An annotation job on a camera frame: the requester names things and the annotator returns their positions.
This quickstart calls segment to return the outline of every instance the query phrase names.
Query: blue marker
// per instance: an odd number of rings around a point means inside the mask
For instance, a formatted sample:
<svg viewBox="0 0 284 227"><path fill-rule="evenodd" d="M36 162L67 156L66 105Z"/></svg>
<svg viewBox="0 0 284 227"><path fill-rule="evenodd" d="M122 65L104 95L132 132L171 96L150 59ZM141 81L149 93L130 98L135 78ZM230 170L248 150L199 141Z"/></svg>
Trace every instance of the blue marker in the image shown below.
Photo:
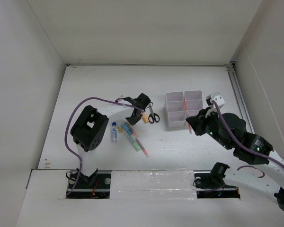
<svg viewBox="0 0 284 227"><path fill-rule="evenodd" d="M121 126L130 136L133 134L133 132L129 129L129 127L125 123L121 124Z"/></svg>

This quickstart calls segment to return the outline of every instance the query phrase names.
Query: black scissors handle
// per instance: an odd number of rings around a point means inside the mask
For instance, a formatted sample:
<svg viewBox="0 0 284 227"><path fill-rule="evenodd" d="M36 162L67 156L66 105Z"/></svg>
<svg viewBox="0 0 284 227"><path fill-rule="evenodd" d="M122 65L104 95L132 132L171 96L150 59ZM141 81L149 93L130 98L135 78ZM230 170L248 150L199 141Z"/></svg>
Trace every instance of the black scissors handle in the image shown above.
<svg viewBox="0 0 284 227"><path fill-rule="evenodd" d="M150 121L151 124L154 124L155 122L158 123L160 121L160 117L156 113L153 113L153 115L150 114L148 116L148 120Z"/></svg>

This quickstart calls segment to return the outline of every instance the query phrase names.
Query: yellow eraser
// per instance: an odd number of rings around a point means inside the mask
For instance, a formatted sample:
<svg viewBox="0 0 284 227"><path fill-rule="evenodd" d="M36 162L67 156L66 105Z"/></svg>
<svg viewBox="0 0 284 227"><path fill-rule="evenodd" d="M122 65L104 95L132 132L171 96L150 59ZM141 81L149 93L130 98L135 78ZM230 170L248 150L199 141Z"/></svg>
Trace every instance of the yellow eraser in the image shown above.
<svg viewBox="0 0 284 227"><path fill-rule="evenodd" d="M148 120L148 117L147 117L144 113L142 114L142 120L144 121L145 124L148 123L148 122L150 122L150 121Z"/></svg>
<svg viewBox="0 0 284 227"><path fill-rule="evenodd" d="M118 127L118 132L119 132L119 133L122 133L122 132L123 132L122 126L119 126L119 127Z"/></svg>

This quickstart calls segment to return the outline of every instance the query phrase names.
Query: metal strip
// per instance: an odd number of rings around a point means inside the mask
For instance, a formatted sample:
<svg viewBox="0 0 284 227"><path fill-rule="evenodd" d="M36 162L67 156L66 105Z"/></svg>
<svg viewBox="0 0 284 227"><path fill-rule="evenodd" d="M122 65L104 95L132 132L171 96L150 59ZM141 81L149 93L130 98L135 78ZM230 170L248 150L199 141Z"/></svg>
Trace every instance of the metal strip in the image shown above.
<svg viewBox="0 0 284 227"><path fill-rule="evenodd" d="M237 104L238 104L238 108L239 108L239 111L241 113L241 117L242 117L243 120L246 121L246 130L251 132L251 133L255 133L255 131L252 127L252 123L251 123L248 111L247 111L247 107L246 107L245 102L244 102L243 94L242 94L240 86L239 86L239 82L238 82L238 79L237 79L237 76L236 76L236 72L235 72L232 65L225 65L225 67L227 69L227 72L228 72L228 75L229 75L229 78L230 78L230 81L231 81L233 93L235 95L235 98L236 98L236 101L237 101Z"/></svg>

